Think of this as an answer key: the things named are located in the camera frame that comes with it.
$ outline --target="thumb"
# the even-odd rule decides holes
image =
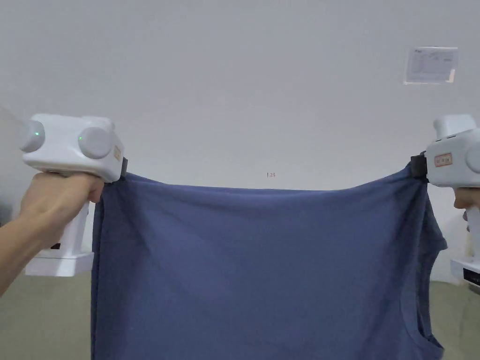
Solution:
[[[94,179],[90,186],[90,193],[88,195],[88,200],[93,203],[99,203],[100,197],[102,196],[103,186],[104,186],[103,180]]]
[[[478,188],[458,188],[455,189],[454,207],[457,209],[467,209],[472,205],[480,204],[480,189]]]

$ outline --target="label sticker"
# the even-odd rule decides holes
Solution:
[[[114,149],[113,149],[113,156],[115,156],[115,158],[120,161],[121,159],[121,151],[120,149],[118,149],[118,147],[115,145]]]
[[[453,83],[457,65],[458,48],[411,48],[404,84]]]
[[[441,154],[435,157],[435,167],[448,166],[453,164],[452,153]]]

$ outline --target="white wall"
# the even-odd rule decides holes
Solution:
[[[111,117],[129,170],[162,182],[351,187],[403,168],[437,116],[480,118],[479,13],[474,0],[3,0],[0,105]],[[403,85],[408,47],[428,45],[459,47],[455,83]],[[451,191],[430,194],[450,246],[433,278],[452,281],[465,224]]]
[[[18,133],[21,123],[0,106],[0,225],[20,211],[20,201],[35,171],[21,161]]]

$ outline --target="fabric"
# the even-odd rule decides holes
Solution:
[[[409,168],[340,191],[129,174],[94,221],[94,360],[436,360],[445,240]]]

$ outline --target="fingers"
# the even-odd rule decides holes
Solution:
[[[39,172],[33,176],[32,183],[41,181],[51,181],[50,179],[63,179],[62,175],[54,172]]]
[[[95,179],[94,183],[91,186],[91,191],[90,191],[90,194],[88,195],[88,200],[93,203],[100,202],[103,186],[104,186],[104,183],[101,179]]]
[[[83,190],[86,201],[88,200],[93,203],[98,203],[100,201],[104,187],[103,180],[88,174],[73,175],[69,180],[72,181],[73,186],[78,186],[77,190]]]
[[[467,209],[472,205],[480,205],[480,189],[478,188],[459,188],[455,189],[454,207],[457,209]]]

